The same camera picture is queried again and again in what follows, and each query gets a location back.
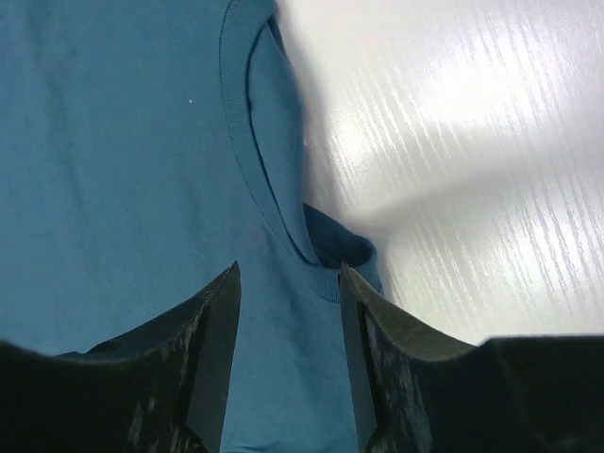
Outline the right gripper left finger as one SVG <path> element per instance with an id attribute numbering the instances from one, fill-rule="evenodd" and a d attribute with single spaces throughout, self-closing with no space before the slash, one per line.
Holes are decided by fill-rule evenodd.
<path id="1" fill-rule="evenodd" d="M 216 452 L 241 306 L 232 265 L 185 302 L 85 353 L 1 345 L 5 452 Z"/>

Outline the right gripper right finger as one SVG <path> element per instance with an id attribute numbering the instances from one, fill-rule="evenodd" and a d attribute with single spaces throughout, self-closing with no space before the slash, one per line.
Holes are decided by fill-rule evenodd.
<path id="1" fill-rule="evenodd" d="M 496 337 L 471 345 L 339 277 L 362 452 L 599 452 L 603 340 Z"/>

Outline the teal blue t shirt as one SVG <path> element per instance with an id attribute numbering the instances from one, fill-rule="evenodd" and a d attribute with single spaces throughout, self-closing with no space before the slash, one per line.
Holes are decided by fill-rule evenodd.
<path id="1" fill-rule="evenodd" d="M 272 1 L 1 5 L 1 335 L 46 354 L 169 310 L 229 264 L 242 307 L 221 448 L 354 452 L 342 262 L 306 205 Z"/>

